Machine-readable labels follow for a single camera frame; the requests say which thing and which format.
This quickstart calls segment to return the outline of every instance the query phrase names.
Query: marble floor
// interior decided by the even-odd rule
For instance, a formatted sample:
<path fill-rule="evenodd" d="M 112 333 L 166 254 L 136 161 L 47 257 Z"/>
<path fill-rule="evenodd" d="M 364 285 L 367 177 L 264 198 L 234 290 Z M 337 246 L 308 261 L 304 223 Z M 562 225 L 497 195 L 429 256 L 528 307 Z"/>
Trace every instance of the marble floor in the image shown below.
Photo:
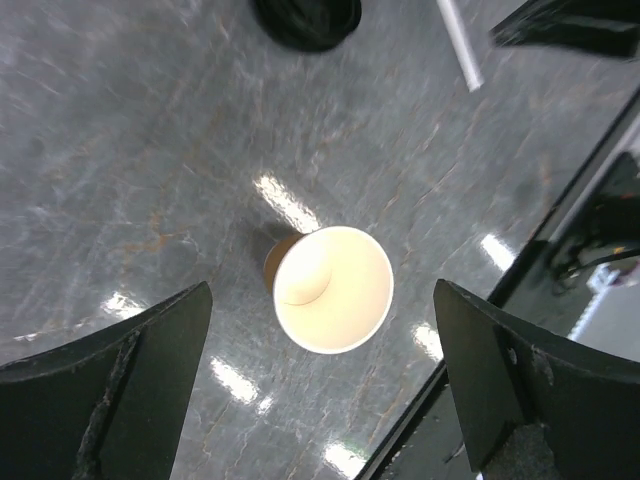
<path fill-rule="evenodd" d="M 320 56 L 248 1 L 0 4 L 0 362 L 201 280 L 211 328 L 174 480 L 353 478 L 441 358 L 437 278 L 487 294 L 622 108 L 634 63 L 493 50 L 518 2 L 459 3 L 469 94 L 435 2 L 364 0 Z M 396 294 L 338 356 L 278 327 L 261 278 L 292 228 L 366 230 Z"/>

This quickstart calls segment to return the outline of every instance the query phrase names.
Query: paper cup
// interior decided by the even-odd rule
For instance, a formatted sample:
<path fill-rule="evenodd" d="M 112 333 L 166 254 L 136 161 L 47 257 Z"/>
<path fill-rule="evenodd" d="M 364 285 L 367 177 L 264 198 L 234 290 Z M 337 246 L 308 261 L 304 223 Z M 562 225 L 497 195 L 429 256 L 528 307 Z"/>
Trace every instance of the paper cup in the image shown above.
<path fill-rule="evenodd" d="M 393 271 L 380 244 L 351 227 L 328 227 L 276 245 L 265 281 L 285 333 L 316 353 L 342 353 L 380 328 L 393 297 Z"/>

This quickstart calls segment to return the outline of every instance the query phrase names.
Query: white straw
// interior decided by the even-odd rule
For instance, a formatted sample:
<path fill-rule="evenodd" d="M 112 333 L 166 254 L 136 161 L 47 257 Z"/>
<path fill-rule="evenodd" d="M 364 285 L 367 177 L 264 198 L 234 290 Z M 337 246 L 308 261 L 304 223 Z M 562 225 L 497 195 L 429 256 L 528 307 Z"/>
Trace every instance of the white straw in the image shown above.
<path fill-rule="evenodd" d="M 482 78 L 478 62 L 469 44 L 469 39 L 467 38 L 462 19 L 460 18 L 460 12 L 458 12 L 458 8 L 455 3 L 453 3 L 453 0 L 438 0 L 438 7 L 440 7 L 440 13 L 449 32 L 449 37 L 451 37 L 453 49 L 458 56 L 458 62 L 460 63 L 460 68 L 462 68 L 464 78 L 467 81 L 467 87 L 470 92 L 473 92 L 480 88 L 484 79 Z"/>

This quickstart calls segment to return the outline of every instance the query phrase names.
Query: black metal frame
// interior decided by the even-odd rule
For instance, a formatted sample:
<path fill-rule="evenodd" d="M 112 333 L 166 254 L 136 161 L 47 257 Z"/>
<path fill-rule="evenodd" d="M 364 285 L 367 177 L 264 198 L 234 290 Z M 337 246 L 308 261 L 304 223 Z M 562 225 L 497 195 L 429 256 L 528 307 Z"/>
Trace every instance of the black metal frame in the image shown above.
<path fill-rule="evenodd" d="M 640 90 L 638 90 L 620 115 L 613 122 L 593 153 L 589 156 L 578 173 L 567 185 L 559 199 L 553 205 L 540 227 L 524 247 L 512 267 L 498 282 L 489 295 L 488 301 L 503 308 L 509 313 L 518 315 L 517 298 L 520 291 L 526 291 L 528 277 L 540 268 L 548 268 L 548 260 L 557 253 L 559 245 L 566 239 L 568 232 L 579 221 L 579 213 L 592 193 L 602 184 L 607 171 L 615 158 L 629 142 L 640 133 Z M 409 407 L 392 427 L 391 431 L 369 459 L 358 480 L 383 478 L 383 473 L 401 454 L 420 423 L 429 414 L 439 398 L 448 389 L 448 375 L 444 361 L 439 362 L 425 385 L 420 389 Z M 459 429 L 458 419 L 441 418 L 440 422 L 448 422 L 451 428 Z M 451 458 L 457 457 L 462 444 L 450 445 Z M 421 472 L 422 478 L 434 478 L 429 472 Z M 412 475 L 393 476 L 394 479 L 414 478 Z"/>

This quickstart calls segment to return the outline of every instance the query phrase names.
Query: black rubber item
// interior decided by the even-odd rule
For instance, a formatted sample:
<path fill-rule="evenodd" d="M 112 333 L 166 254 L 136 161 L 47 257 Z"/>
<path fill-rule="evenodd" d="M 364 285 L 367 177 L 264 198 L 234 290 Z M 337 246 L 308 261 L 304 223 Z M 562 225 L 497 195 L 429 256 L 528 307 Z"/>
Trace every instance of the black rubber item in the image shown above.
<path fill-rule="evenodd" d="M 324 52 L 360 23 L 360 0 L 254 0 L 267 33 L 289 48 Z"/>
<path fill-rule="evenodd" d="M 487 480 L 640 478 L 640 363 L 551 333 L 451 282 L 438 280 L 433 298 L 473 471 Z M 510 446 L 514 435 L 525 441 Z"/>
<path fill-rule="evenodd" d="M 640 2 L 528 0 L 491 34 L 499 47 L 550 45 L 633 59 L 640 46 Z"/>
<path fill-rule="evenodd" d="M 0 478 L 167 480 L 211 302 L 202 282 L 128 320 L 0 366 Z"/>

